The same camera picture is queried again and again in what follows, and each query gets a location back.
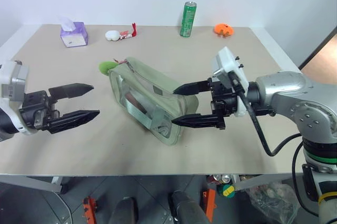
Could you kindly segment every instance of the soda can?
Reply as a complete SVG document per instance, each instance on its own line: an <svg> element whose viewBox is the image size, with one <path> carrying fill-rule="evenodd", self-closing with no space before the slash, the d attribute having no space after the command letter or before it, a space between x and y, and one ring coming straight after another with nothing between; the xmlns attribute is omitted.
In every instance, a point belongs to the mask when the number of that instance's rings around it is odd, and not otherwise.
<svg viewBox="0 0 337 224"><path fill-rule="evenodd" d="M191 35L195 11L196 11L195 2L185 3L183 20L181 22L181 29L180 29L180 35L182 37L189 37Z"/></svg>
<svg viewBox="0 0 337 224"><path fill-rule="evenodd" d="M221 184L221 174L209 175L207 177L207 183L220 185Z"/></svg>
<svg viewBox="0 0 337 224"><path fill-rule="evenodd" d="M230 175L228 175L228 174L223 174L223 175L221 176L221 183L222 183L222 184L229 184L229 182L231 182L231 177L230 177Z"/></svg>

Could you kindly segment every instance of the tissue box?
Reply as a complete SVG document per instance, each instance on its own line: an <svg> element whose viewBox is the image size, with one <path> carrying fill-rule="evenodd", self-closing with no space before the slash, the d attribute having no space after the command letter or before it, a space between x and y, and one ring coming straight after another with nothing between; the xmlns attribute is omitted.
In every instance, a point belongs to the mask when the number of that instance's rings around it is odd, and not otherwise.
<svg viewBox="0 0 337 224"><path fill-rule="evenodd" d="M75 30L64 31L61 28L61 39L65 47L84 46L88 44L88 33L86 32L84 23L74 22Z"/></svg>

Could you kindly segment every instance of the green plush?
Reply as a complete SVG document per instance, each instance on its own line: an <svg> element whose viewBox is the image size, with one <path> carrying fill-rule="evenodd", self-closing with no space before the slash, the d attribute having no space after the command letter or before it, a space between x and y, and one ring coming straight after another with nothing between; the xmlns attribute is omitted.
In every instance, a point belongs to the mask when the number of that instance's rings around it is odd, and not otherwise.
<svg viewBox="0 0 337 224"><path fill-rule="evenodd" d="M117 65L118 63L116 62L105 61L105 62L101 62L98 68L100 69L101 73L103 73L106 76L109 76L108 74L109 70L115 68Z"/></svg>

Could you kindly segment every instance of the table leg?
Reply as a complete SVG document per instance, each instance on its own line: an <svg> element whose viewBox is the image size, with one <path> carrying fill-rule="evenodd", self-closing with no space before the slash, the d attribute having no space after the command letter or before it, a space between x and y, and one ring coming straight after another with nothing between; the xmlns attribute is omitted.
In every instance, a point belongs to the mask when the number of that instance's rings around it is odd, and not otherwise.
<svg viewBox="0 0 337 224"><path fill-rule="evenodd" d="M16 186L60 193L62 190L61 186L62 178L63 177L53 177L52 182L44 182L25 176L0 175L0 182Z"/></svg>
<svg viewBox="0 0 337 224"><path fill-rule="evenodd" d="M282 174L262 174L247 180L240 180L239 175L232 175L233 186L235 191L241 191L248 188L267 185L271 182L286 180L291 178L291 173Z"/></svg>

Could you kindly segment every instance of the orange bracket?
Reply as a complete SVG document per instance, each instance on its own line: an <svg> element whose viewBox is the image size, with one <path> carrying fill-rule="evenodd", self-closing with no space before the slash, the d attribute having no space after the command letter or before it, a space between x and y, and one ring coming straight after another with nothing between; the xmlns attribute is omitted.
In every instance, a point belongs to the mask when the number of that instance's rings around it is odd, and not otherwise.
<svg viewBox="0 0 337 224"><path fill-rule="evenodd" d="M202 193L202 195L203 195L203 202L204 202L204 206L205 206L204 211L206 213L206 216L207 216L208 220L210 221L210 223L212 223L213 212L214 212L214 209L216 208L215 190L208 189L207 191L204 191Z"/></svg>
<svg viewBox="0 0 337 224"><path fill-rule="evenodd" d="M96 216L95 216L95 211L97 208L96 200L91 198L90 196L85 197L83 199L83 208L84 208L84 214L85 214L85 219L87 223L97 224Z"/></svg>

